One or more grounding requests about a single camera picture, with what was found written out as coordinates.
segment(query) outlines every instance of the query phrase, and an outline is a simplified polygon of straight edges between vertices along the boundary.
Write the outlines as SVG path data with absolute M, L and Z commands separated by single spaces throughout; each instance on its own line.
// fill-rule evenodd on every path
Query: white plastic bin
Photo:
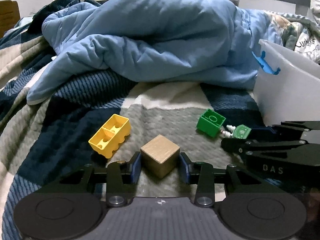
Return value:
M 320 65 L 280 45 L 260 40 L 260 59 L 278 74 L 258 71 L 253 90 L 265 125 L 281 121 L 320 121 Z

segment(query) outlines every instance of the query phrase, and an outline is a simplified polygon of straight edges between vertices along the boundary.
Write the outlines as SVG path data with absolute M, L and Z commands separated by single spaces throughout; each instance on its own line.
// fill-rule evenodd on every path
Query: blue comforter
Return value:
M 259 39 L 282 44 L 268 16 L 229 0 L 110 0 L 51 14 L 42 25 L 57 53 L 30 89 L 48 98 L 73 75 L 110 68 L 135 82 L 199 81 L 252 89 Z

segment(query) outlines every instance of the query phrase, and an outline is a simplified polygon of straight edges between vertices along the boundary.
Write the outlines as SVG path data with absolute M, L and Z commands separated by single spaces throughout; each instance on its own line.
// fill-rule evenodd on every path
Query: yellow lego brick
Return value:
M 108 121 L 89 140 L 92 149 L 110 159 L 113 151 L 119 148 L 124 137 L 130 134 L 129 119 L 118 114 L 113 114 Z

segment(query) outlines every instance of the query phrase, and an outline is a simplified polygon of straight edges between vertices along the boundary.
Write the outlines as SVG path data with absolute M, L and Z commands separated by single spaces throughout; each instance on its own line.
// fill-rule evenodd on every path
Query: green lego brick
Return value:
M 207 109 L 207 111 L 205 111 L 205 113 L 199 118 L 197 128 L 202 132 L 205 132 L 207 135 L 215 137 L 220 131 L 220 127 L 225 120 L 226 118 L 222 115 L 212 111 L 211 109 Z
M 233 138 L 246 139 L 251 132 L 251 128 L 241 124 L 233 131 Z

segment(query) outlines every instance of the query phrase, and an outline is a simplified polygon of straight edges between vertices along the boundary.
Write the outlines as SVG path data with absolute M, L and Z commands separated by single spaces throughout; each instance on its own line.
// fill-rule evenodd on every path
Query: bed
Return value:
M 56 55 L 39 25 L 53 11 L 80 1 L 55 0 L 39 11 L 33 22 L 0 40 L 3 240 L 20 239 L 13 222 L 13 210 L 20 199 L 78 166 L 106 165 L 88 140 L 112 114 L 128 117 L 132 129 L 110 162 L 129 160 L 140 147 L 162 134 L 192 161 L 209 162 L 216 168 L 229 163 L 241 165 L 238 158 L 220 148 L 221 138 L 210 138 L 196 130 L 199 117 L 210 108 L 226 117 L 224 125 L 264 125 L 250 91 L 197 82 L 137 83 L 110 69 L 74 76 L 49 99 L 29 106 L 26 96 L 30 87 Z M 94 0 L 85 1 L 98 6 Z M 231 1 L 237 5 L 241 2 Z M 280 1 L 295 4 L 296 14 L 306 16 L 311 11 L 310 0 Z M 194 190 L 178 180 L 176 170 L 162 180 L 143 170 L 136 195 L 192 197 Z M 222 199 L 223 187 L 217 185 L 216 190 L 217 199 Z M 98 185 L 97 197 L 103 199 L 104 191 L 105 185 Z

